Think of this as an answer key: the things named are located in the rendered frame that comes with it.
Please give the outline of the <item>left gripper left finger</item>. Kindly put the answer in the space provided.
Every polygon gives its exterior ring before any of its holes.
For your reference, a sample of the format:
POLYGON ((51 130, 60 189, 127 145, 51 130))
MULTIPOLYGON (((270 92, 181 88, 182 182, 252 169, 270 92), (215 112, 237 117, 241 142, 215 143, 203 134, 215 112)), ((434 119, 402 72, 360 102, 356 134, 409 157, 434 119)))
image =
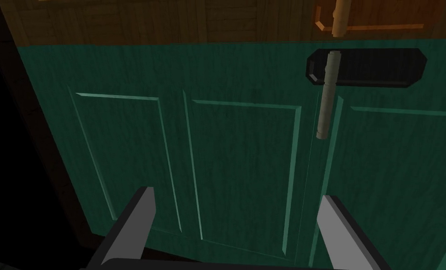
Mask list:
POLYGON ((155 213, 154 188, 139 188, 87 266, 143 267, 141 256, 155 213))

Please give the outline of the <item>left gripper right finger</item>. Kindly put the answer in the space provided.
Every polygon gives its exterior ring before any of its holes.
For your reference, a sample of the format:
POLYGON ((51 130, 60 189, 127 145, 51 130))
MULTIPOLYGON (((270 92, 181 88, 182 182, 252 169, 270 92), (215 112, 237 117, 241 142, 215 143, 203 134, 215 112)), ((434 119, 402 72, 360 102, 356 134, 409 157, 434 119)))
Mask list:
POLYGON ((317 224, 335 269, 392 270, 337 196, 322 197, 317 224))

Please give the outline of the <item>green panelled door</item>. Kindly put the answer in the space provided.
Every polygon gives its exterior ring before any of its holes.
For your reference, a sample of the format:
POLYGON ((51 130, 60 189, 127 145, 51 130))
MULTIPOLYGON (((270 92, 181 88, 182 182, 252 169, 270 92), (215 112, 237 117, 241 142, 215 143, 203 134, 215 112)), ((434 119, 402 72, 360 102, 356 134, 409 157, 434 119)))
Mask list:
POLYGON ((446 270, 446 39, 20 47, 91 232, 154 188, 147 247, 195 261, 331 265, 337 196, 392 270, 446 270), (408 88, 337 86, 317 139, 317 49, 418 48, 408 88))

